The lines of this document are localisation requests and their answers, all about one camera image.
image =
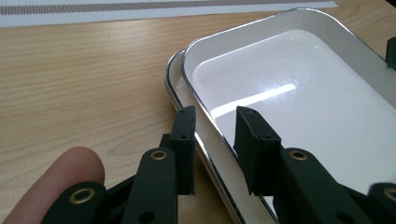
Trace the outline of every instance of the metal grommet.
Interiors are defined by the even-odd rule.
[[[149,156],[156,161],[161,161],[168,156],[168,153],[166,153],[165,151],[158,150],[152,152]]]
[[[85,203],[93,197],[95,190],[92,188],[78,189],[69,198],[70,203]]]
[[[299,150],[293,150],[289,153],[289,155],[297,161],[306,161],[308,160],[308,156]]]
[[[384,189],[384,194],[394,202],[396,202],[396,189],[387,188]]]

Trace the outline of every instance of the light wood surface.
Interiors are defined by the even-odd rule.
[[[335,2],[323,11],[385,57],[396,9],[383,0]],[[70,147],[99,154],[108,188],[134,175],[170,132],[175,110],[163,79],[172,54],[275,13],[0,29],[0,221]],[[179,197],[179,223],[232,222],[196,161],[196,196]]]

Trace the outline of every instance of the stacked tray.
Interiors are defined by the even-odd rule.
[[[200,38],[171,58],[165,85],[176,109],[196,106],[198,154],[236,223],[277,223],[237,163],[238,105],[343,185],[366,194],[396,183],[396,72],[323,12],[297,8]]]

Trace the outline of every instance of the round hole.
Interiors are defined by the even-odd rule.
[[[160,161],[165,159],[168,156],[168,153],[165,151],[154,151],[150,154],[150,157],[156,161]]]
[[[387,189],[384,189],[384,193],[389,199],[396,202],[396,189],[387,188]]]
[[[76,190],[72,195],[70,195],[70,203],[85,203],[93,197],[95,190],[92,188],[85,188]]]
[[[355,223],[355,220],[353,219],[353,217],[348,215],[345,212],[337,212],[336,216],[337,216],[338,220],[340,220],[344,223],[347,223],[347,224]]]
[[[152,212],[145,212],[139,217],[139,222],[140,223],[151,223],[154,221],[155,215]]]
[[[302,151],[294,150],[289,153],[289,155],[297,161],[306,161],[308,160],[308,156]]]

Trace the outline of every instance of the wooden table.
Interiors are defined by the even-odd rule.
[[[323,10],[385,57],[396,9],[384,0],[335,2]],[[99,154],[108,188],[135,174],[170,132],[175,109],[163,79],[172,54],[275,13],[0,29],[0,221],[70,147]],[[232,222],[198,160],[195,169],[196,196],[179,197],[179,223]]]

